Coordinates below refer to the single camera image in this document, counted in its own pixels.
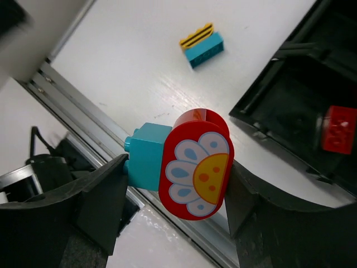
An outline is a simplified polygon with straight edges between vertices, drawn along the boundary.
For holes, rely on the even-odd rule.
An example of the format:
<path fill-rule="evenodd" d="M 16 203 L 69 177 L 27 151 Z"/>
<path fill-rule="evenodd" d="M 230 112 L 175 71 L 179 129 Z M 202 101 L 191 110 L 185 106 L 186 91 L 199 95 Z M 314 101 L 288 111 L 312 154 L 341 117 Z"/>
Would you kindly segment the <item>small teal lego cube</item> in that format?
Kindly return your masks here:
<path fill-rule="evenodd" d="M 124 171 L 129 186 L 158 191 L 164 144 L 171 130 L 170 126 L 145 123 L 125 139 L 124 150 L 129 156 Z"/>

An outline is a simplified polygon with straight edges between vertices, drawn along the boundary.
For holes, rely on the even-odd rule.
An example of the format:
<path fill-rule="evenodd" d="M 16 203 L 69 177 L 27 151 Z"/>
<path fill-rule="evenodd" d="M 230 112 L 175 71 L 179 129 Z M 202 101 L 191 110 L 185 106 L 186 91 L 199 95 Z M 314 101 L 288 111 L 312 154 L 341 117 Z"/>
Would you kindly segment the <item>red flower lego brick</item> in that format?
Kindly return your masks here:
<path fill-rule="evenodd" d="M 234 146 L 224 119 L 205 108 L 185 112 L 164 143 L 161 203 L 184 220 L 212 216 L 224 201 L 233 160 Z"/>

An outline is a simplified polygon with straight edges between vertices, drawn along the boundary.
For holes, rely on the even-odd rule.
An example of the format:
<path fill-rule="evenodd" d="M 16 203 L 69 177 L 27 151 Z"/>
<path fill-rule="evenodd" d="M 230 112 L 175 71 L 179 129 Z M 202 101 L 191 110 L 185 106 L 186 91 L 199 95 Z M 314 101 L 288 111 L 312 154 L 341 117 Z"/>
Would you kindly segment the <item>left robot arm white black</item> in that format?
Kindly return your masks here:
<path fill-rule="evenodd" d="M 55 147 L 31 127 L 30 153 L 25 165 L 1 175 L 1 203 L 25 202 L 95 170 L 81 152 L 82 144 L 68 134 Z"/>

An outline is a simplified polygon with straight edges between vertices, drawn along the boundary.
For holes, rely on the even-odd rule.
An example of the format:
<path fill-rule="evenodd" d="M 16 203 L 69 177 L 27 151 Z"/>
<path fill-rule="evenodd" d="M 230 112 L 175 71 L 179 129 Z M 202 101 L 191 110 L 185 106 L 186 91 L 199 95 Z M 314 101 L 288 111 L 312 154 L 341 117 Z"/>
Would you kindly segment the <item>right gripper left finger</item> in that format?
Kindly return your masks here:
<path fill-rule="evenodd" d="M 2 267 L 105 267 L 126 200 L 127 154 L 26 202 L 1 205 Z"/>

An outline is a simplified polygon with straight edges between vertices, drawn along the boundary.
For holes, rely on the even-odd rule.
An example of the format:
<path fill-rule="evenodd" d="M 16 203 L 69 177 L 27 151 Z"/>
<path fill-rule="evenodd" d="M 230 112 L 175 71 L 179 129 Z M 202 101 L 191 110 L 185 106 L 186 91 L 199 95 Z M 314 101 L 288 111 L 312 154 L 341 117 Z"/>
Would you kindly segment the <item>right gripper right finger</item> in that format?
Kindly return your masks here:
<path fill-rule="evenodd" d="M 225 194 L 241 267 L 355 267 L 356 204 L 291 195 L 233 163 Z"/>

